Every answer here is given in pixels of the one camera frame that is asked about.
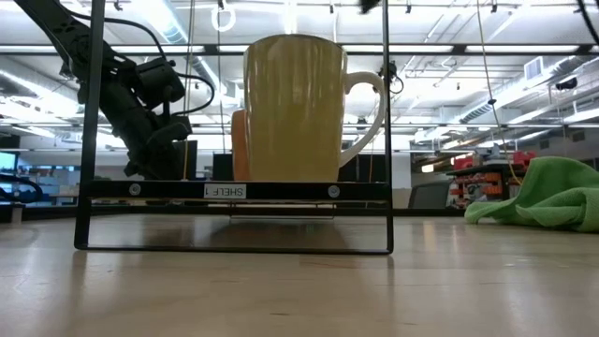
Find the shelf frame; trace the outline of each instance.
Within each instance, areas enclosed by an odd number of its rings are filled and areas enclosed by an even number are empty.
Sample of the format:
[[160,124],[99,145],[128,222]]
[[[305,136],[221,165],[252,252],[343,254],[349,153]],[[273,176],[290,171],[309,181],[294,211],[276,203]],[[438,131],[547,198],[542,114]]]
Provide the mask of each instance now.
[[[80,194],[77,207],[74,245],[81,250],[99,251],[176,251],[176,252],[218,252],[218,253],[268,253],[268,254],[331,254],[331,255],[388,255],[394,250],[393,200],[391,181],[391,111],[390,95],[387,95],[385,118],[385,166],[387,181],[384,183],[236,183],[245,185],[245,199],[224,199],[223,202],[248,202],[251,200],[276,202],[355,202],[369,201],[385,203],[386,247],[375,249],[337,248],[267,248],[267,247],[195,247],[195,246],[154,246],[154,245],[102,245],[90,244],[90,220],[92,200],[111,199],[192,199],[204,198],[204,188],[219,182],[159,182],[159,181],[95,181],[95,138],[99,111],[99,92],[103,50],[103,25],[106,0],[94,0],[91,12],[91,65],[89,68],[88,91],[83,119],[81,147]],[[383,64],[388,72],[389,38],[387,0],[383,0]],[[389,93],[389,77],[385,76],[385,86]]]

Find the shelf label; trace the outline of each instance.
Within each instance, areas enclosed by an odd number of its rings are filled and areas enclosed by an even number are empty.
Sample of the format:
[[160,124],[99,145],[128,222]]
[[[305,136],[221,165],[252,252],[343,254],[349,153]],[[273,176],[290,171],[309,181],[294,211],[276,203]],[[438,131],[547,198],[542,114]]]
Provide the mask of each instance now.
[[245,198],[245,183],[204,183],[204,198]]

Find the yellow mug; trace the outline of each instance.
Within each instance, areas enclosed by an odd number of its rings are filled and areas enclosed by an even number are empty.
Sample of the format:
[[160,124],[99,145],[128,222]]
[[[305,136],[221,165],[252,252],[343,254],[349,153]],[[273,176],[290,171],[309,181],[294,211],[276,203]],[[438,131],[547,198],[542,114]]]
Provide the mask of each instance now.
[[[259,182],[336,182],[339,168],[381,127],[385,84],[372,72],[347,74],[347,54],[320,37],[263,38],[244,54],[249,175]],[[373,125],[341,151],[345,94],[369,83],[380,95]]]

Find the green cloth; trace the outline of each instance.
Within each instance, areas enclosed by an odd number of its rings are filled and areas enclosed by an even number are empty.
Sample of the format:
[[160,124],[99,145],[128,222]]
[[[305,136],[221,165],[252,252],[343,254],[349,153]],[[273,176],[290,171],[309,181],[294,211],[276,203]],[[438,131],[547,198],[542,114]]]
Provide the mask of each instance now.
[[466,220],[599,232],[599,172],[573,159],[535,158],[515,198],[474,202]]

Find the desk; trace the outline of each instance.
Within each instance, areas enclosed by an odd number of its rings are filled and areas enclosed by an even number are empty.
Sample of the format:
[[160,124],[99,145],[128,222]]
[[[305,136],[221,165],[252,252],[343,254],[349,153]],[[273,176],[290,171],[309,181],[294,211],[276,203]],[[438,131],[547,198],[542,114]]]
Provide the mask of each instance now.
[[[229,225],[226,218],[220,225],[218,217],[101,216],[93,218],[91,239],[350,247],[385,239],[372,222],[377,219],[337,220],[336,226],[320,223],[311,232],[302,224],[277,229],[271,222]],[[398,217],[399,249],[385,257],[95,254],[73,250],[74,224],[61,219],[3,226],[0,295],[8,310],[0,329],[10,331],[7,336],[191,336],[201,330],[207,336],[245,337],[582,337],[597,332],[592,314],[599,308],[593,281],[599,272],[597,235]],[[526,310],[527,303],[534,307]],[[35,314],[23,319],[30,308]]]

